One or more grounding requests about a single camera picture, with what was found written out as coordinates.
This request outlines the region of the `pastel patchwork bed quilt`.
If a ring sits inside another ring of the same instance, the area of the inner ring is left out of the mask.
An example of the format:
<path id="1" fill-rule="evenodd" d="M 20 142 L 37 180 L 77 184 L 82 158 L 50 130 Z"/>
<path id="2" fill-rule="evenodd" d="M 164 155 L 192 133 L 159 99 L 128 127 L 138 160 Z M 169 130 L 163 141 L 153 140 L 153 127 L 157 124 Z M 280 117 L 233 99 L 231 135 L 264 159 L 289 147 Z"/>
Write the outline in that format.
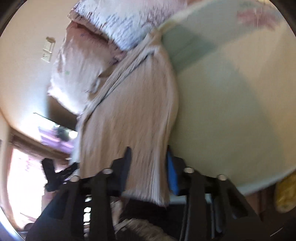
<path id="1" fill-rule="evenodd" d="M 243 194 L 295 170 L 295 35 L 270 1 L 201 1 L 162 26 L 177 73 L 173 154 Z"/>

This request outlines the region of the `white wall switch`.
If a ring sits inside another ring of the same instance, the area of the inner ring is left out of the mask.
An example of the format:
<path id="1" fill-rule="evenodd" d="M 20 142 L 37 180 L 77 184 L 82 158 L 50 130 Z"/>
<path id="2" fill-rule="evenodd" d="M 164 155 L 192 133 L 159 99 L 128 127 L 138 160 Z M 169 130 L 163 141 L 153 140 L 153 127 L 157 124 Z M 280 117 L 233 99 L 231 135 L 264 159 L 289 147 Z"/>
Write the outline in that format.
<path id="1" fill-rule="evenodd" d="M 55 39 L 52 37 L 46 37 L 46 41 L 43 46 L 41 59 L 47 63 L 51 62 L 51 57 L 53 54 L 53 49 L 55 46 Z"/>

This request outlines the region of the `blue floral pillow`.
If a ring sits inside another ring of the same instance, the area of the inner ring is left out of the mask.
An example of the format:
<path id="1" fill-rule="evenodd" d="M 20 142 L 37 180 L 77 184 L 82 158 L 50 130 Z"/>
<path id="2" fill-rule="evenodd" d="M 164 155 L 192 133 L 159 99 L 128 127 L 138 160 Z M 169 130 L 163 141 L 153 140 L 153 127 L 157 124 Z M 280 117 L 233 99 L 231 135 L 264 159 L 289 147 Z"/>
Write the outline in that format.
<path id="1" fill-rule="evenodd" d="M 121 50 L 138 45 L 153 28 L 194 1 L 79 1 L 68 18 L 114 42 Z"/>

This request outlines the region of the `beige cable knit sweater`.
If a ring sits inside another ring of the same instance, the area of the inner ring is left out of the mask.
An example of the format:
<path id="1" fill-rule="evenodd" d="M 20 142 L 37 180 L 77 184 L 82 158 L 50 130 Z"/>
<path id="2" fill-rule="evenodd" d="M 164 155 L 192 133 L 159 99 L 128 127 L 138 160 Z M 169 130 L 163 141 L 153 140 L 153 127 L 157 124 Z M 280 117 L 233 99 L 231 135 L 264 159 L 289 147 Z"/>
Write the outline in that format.
<path id="1" fill-rule="evenodd" d="M 79 176 L 95 176 L 130 147 L 125 196 L 166 205 L 166 152 L 178 107 L 175 73 L 161 33 L 153 30 L 116 66 L 79 117 L 73 153 Z"/>

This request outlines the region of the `pink floral pillow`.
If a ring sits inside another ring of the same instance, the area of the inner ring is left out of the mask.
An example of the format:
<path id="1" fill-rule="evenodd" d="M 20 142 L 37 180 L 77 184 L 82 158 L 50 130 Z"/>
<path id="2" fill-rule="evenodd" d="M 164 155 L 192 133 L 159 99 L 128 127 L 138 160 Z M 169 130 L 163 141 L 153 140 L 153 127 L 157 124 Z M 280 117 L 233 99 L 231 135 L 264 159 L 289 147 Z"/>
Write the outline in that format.
<path id="1" fill-rule="evenodd" d="M 83 25 L 71 22 L 53 64 L 48 94 L 75 115 L 81 115 L 113 66 L 126 52 Z"/>

